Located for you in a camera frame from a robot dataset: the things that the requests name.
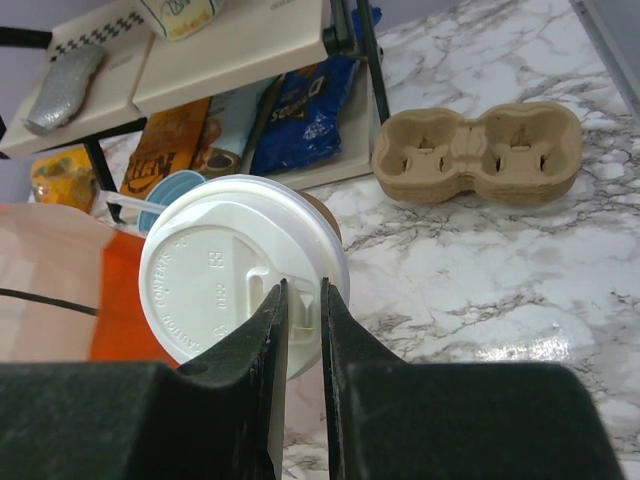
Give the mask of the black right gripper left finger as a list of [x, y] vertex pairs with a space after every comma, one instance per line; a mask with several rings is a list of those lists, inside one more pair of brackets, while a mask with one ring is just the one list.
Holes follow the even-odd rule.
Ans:
[[158, 362], [1, 368], [5, 479], [277, 479], [288, 286], [178, 368]]

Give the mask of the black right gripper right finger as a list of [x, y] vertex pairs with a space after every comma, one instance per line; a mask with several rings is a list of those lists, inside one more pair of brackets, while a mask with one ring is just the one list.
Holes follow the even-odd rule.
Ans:
[[321, 289], [333, 479], [620, 479], [578, 377], [553, 362], [409, 363]]

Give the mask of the single white cup lid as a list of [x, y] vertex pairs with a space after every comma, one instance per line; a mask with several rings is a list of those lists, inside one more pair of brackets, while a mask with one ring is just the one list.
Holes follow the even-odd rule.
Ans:
[[346, 254], [323, 216], [279, 182], [231, 175], [190, 190], [162, 212], [144, 242], [138, 285], [150, 330], [185, 364], [248, 320], [285, 280], [287, 377], [294, 379], [321, 355], [324, 279], [349, 299]]

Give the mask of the orange paper bag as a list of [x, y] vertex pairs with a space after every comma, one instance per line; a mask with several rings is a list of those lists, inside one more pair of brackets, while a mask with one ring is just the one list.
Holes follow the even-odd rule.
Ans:
[[1, 287], [79, 305], [74, 311], [1, 298], [1, 360], [176, 363], [144, 318], [138, 269], [144, 240], [77, 209], [1, 208]]

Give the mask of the single kraft paper cup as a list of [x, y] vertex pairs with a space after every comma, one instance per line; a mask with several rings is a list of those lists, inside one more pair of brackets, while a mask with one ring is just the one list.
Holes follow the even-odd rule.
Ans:
[[337, 222], [335, 216], [333, 215], [333, 213], [328, 209], [328, 207], [323, 202], [321, 202], [319, 199], [317, 199], [316, 197], [314, 197], [313, 195], [311, 195], [309, 193], [306, 193], [306, 192], [303, 192], [303, 191], [298, 191], [298, 194], [300, 196], [302, 196], [306, 201], [308, 201], [323, 216], [323, 218], [331, 226], [332, 230], [336, 234], [336, 236], [339, 239], [339, 241], [342, 241], [342, 235], [341, 235], [341, 231], [340, 231], [340, 227], [338, 225], [338, 222]]

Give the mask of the brown pulp cup carrier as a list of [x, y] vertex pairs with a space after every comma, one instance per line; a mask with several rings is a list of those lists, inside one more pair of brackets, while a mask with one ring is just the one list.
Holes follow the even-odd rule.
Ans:
[[394, 200], [441, 203], [463, 192], [506, 205], [564, 196], [582, 164], [582, 127], [554, 102], [509, 103], [467, 119], [446, 108], [405, 110], [382, 125], [371, 166]]

